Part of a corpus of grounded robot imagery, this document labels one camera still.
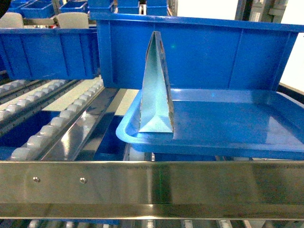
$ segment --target blue storage bin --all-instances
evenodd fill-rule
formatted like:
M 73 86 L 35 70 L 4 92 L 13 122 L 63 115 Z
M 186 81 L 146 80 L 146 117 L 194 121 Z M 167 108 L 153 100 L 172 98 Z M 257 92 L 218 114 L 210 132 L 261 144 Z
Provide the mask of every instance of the blue storage bin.
M 21 8 L 24 17 L 27 19 L 42 19 L 54 16 L 54 8 L 52 2 L 35 1 Z
M 118 8 L 120 7 L 139 7 L 139 0 L 118 0 Z
M 304 105 L 269 90 L 172 89 L 174 133 L 140 133 L 139 91 L 116 130 L 139 152 L 304 160 Z
M 167 16 L 167 6 L 147 6 L 147 15 Z
M 91 79 L 98 75 L 96 29 L 0 29 L 11 79 Z
M 87 13 L 87 1 L 68 1 L 66 4 L 61 6 L 61 13 L 69 13 L 69 12 L 80 12 Z
M 19 13 L 24 17 L 24 13 L 21 10 L 21 8 L 27 6 L 30 2 L 31 1 L 22 1 L 22 0 L 12 1 L 9 5 L 8 12 Z
M 118 6 L 118 13 L 138 14 L 138 12 L 139 12 L 138 7 L 120 7 L 120 6 Z
M 106 8 L 111 5 L 113 5 L 114 1 L 113 0 L 88 0 L 88 5 L 89 7 L 101 7 L 101 8 Z
M 115 7 L 114 7 L 113 4 L 109 7 L 91 7 L 91 6 L 89 6 L 89 11 L 90 11 L 90 13 L 95 13 L 95 12 L 98 12 L 98 13 L 114 13 L 115 12 Z
M 304 26 L 91 13 L 106 87 L 141 89 L 145 53 L 160 31 L 172 88 L 276 90 Z
M 167 0 L 147 0 L 147 6 L 167 6 Z

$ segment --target steel beam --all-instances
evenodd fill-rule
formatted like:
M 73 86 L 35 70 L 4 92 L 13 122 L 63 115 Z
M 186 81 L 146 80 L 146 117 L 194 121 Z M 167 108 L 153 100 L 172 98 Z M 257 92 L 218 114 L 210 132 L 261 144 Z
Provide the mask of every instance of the steel beam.
M 4 219 L 304 220 L 303 161 L 4 161 L 0 175 Z

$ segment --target bolt head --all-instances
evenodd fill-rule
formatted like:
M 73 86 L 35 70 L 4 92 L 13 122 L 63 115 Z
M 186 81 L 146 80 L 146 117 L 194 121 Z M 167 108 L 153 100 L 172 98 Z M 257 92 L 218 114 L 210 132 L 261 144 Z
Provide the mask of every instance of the bolt head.
M 40 180 L 39 177 L 33 177 L 33 181 L 34 181 L 35 183 L 39 183 L 41 180 Z
M 86 184 L 86 183 L 87 183 L 87 179 L 84 178 L 84 177 L 80 178 L 79 181 L 80 181 L 80 183 L 82 183 L 82 184 Z

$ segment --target conveyor rail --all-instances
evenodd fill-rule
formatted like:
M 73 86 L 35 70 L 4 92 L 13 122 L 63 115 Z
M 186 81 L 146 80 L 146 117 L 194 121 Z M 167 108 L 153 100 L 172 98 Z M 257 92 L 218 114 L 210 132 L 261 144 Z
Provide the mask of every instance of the conveyor rail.
M 0 174 L 1 218 L 304 220 L 303 161 L 4 161 Z

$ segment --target sheet metal part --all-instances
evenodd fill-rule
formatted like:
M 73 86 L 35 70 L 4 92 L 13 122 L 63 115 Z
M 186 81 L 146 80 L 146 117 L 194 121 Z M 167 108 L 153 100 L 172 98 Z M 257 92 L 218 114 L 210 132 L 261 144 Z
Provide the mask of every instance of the sheet metal part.
M 42 86 L 46 83 L 50 82 L 50 80 L 35 80 L 35 81 L 30 81 L 22 86 L 16 87 L 12 90 L 9 90 L 6 93 L 1 93 L 0 96 L 0 105 L 4 104 L 12 99 L 15 99 L 18 96 L 21 96 L 35 88 L 38 88 L 39 86 Z
M 19 125 L 27 118 L 31 117 L 38 111 L 42 110 L 44 107 L 49 105 L 50 103 L 54 102 L 57 98 L 65 94 L 67 91 L 74 88 L 78 85 L 81 81 L 72 80 L 67 82 L 63 86 L 57 88 L 53 92 L 46 94 L 45 96 L 37 99 L 34 104 L 28 105 L 25 108 L 20 109 L 14 115 L 8 117 L 7 119 L 0 121 L 0 136 L 3 136 L 8 131 L 10 131 L 15 126 Z
M 115 112 L 125 92 L 125 89 L 104 88 L 83 112 L 82 116 L 75 121 L 73 126 L 53 144 L 42 157 L 42 160 L 73 161 L 85 146 L 86 141 L 101 118 L 106 119 L 109 113 Z M 106 125 L 108 127 L 110 122 L 110 120 L 107 120 L 105 127 Z
M 302 161 L 4 161 L 0 175 L 0 218 L 304 220 Z

